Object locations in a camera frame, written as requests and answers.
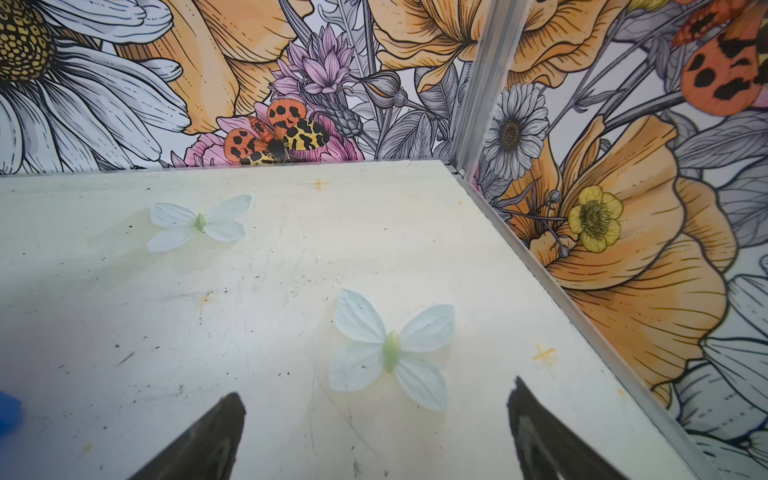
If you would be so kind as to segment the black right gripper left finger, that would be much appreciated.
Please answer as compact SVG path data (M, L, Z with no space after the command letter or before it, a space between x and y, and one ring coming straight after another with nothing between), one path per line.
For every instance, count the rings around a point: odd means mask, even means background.
M130 479L229 479L245 416L238 393L222 397Z

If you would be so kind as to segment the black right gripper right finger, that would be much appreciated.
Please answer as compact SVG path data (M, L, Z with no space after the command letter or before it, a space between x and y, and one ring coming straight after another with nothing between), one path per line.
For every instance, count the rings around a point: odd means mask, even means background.
M507 400L508 421L525 479L623 479L625 476L542 405L522 378Z

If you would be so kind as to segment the blue plastic bin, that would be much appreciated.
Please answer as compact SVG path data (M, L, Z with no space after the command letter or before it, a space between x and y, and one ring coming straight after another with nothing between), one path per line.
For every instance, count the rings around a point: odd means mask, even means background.
M23 403L16 397L0 392L0 435L16 429L23 421Z

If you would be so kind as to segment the aluminium corner post right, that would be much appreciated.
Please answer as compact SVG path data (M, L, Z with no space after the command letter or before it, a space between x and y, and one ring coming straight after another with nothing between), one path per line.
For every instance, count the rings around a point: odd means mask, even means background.
M453 141L451 164L466 181L479 162L530 7L529 1L494 1L490 5Z

